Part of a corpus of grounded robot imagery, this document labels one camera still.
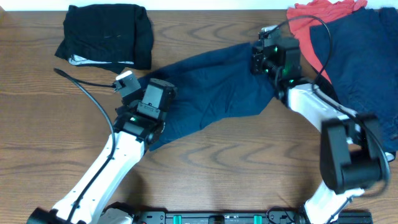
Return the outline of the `navy blue shorts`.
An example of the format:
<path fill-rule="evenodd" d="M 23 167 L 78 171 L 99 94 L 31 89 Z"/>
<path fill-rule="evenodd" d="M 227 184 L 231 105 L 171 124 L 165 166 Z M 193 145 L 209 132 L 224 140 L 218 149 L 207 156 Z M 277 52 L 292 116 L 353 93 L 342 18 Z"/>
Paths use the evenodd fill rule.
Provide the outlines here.
<path fill-rule="evenodd" d="M 252 45 L 205 52 L 173 63 L 141 77 L 165 80 L 177 87 L 165 129 L 150 146 L 154 151 L 174 140 L 193 134 L 223 118 L 259 115 L 274 96 L 265 75 L 251 73 Z"/>

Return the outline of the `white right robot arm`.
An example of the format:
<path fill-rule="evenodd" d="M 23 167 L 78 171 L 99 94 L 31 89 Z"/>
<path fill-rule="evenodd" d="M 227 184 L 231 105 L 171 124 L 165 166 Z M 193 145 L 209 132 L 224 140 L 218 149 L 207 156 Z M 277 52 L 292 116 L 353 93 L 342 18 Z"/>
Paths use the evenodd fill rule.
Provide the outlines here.
<path fill-rule="evenodd" d="M 299 42 L 260 37 L 253 48 L 252 71 L 267 75 L 275 97 L 301 114 L 320 134 L 322 182 L 295 211 L 267 211 L 269 223 L 372 223 L 369 212 L 345 207 L 376 182 L 387 182 L 389 166 L 379 143 L 377 118 L 346 108 L 302 77 Z"/>

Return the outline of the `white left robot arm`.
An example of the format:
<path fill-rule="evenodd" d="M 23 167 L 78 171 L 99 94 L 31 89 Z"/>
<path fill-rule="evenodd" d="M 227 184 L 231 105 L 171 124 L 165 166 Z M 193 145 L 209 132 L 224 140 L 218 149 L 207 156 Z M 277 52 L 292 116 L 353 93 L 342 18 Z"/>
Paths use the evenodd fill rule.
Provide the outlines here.
<path fill-rule="evenodd" d="M 123 178 L 160 138 L 172 100 L 145 96 L 118 108 L 108 141 L 76 186 L 51 210 L 36 208 L 27 222 L 98 223 Z"/>

